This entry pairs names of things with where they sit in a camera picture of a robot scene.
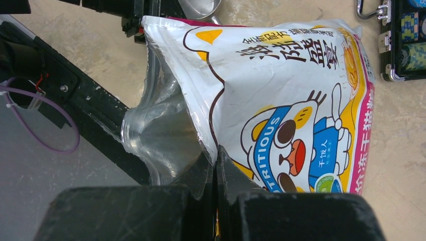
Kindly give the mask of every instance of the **cartoon cat illustration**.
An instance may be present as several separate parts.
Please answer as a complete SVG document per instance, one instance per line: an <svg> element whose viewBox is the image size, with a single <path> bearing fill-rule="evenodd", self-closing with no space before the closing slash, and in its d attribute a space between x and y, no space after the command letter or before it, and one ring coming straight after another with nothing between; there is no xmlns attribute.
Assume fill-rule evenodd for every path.
<svg viewBox="0 0 426 241"><path fill-rule="evenodd" d="M344 172L352 136L340 119L341 91L336 84L329 117L317 119L327 95L312 91L306 101L265 110L245 124L241 144L247 162L240 164L254 172L258 185L272 192L309 192L325 174Z"/></svg>

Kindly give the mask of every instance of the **screw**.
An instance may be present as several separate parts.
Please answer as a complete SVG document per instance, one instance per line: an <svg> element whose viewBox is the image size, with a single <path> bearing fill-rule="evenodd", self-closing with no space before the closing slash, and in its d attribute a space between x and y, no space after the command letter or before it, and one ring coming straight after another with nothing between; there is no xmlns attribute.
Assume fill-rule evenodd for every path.
<svg viewBox="0 0 426 241"><path fill-rule="evenodd" d="M66 86L66 85L63 85L63 86L61 86L61 91L63 91L63 92L67 92L68 91L68 86Z"/></svg>

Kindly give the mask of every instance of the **pink stripe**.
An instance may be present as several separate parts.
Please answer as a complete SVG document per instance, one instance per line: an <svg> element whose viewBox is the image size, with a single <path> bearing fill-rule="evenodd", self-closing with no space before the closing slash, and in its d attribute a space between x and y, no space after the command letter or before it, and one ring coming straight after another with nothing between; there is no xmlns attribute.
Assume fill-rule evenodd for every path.
<svg viewBox="0 0 426 241"><path fill-rule="evenodd" d="M356 42L357 42L358 49L360 50L360 53L361 53L363 49L360 47L358 40L356 40ZM362 66L364 68L364 76L367 82L367 85L366 85L367 90L366 90L364 99L361 103L360 115L358 117L358 120L359 120L358 139L357 139L357 144L355 146L355 158L353 160L354 168L352 172L351 187L349 189L349 192L358 193L358 194L362 193L362 187L364 186L366 164L368 160L368 152L370 149L370 143L363 144L363 138L365 140L366 139L369 140L371 137L371 129L366 131L364 130L364 118L366 117L365 114L367 113L367 111L369 111L369 109L367 108L367 103L369 101L370 93L374 94L374 84L370 82L370 80L368 79L367 69L365 67L365 62L364 62L364 58L362 54L360 54L360 57L362 61ZM360 162L360 160L362 159L364 159L365 165L363 165L362 162Z"/></svg>

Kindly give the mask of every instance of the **cable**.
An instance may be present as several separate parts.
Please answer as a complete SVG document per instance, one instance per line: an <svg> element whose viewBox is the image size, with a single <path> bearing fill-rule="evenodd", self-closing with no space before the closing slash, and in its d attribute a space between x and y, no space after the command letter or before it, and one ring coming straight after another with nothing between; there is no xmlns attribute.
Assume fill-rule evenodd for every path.
<svg viewBox="0 0 426 241"><path fill-rule="evenodd" d="M43 81L45 78L48 78L49 74L46 74L46 77L43 77L43 74L40 74L40 79L36 83L36 91L42 93L43 91L39 88L39 85L41 84L41 81Z"/></svg>
<svg viewBox="0 0 426 241"><path fill-rule="evenodd" d="M36 139L36 141L38 143L40 143L43 147L49 149L52 152L58 153L58 154L70 154L72 152L74 152L78 145L80 144L80 133L78 132L78 128L77 125L75 124L75 122L73 121L73 119L71 118L71 116L69 116L69 114L63 109L61 108L59 105L57 105L55 102L49 100L46 97L43 96L39 96L35 93L31 93L25 90L21 90L21 89L16 89L16 88L11 88L9 87L9 85L15 81L17 78L16 77L12 77L9 80L6 81L6 85L5 86L1 86L0 85L0 91L5 91L6 93L1 93L0 95L3 94L5 96L6 102L8 103L6 106L9 107L12 112L15 114L16 118L18 119L18 121L24 126L24 128L28 131L28 133L34 138ZM72 129L74 130L75 133L75 143L74 145L68 149L68 150L58 150L55 149L49 145L47 145L46 143L44 143L41 139L39 139L34 132L28 127L27 123L25 123L24 119L22 119L22 116L19 114L18 110L16 110L15 105L13 104L10 96L7 94L8 92L12 92L12 93L17 93L17 94L23 94L32 98L36 98L39 99L43 102L45 102L46 104L50 105L51 107L55 108L57 111L59 111L66 119L67 121L71 124Z"/></svg>

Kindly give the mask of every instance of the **pet food package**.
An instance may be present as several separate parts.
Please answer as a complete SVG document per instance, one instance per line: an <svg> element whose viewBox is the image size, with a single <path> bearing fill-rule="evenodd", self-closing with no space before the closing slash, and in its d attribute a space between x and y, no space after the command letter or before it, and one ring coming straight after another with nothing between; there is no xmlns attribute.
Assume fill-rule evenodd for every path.
<svg viewBox="0 0 426 241"><path fill-rule="evenodd" d="M342 20L269 28L143 18L176 77L198 137L271 192L360 194L375 76Z"/></svg>

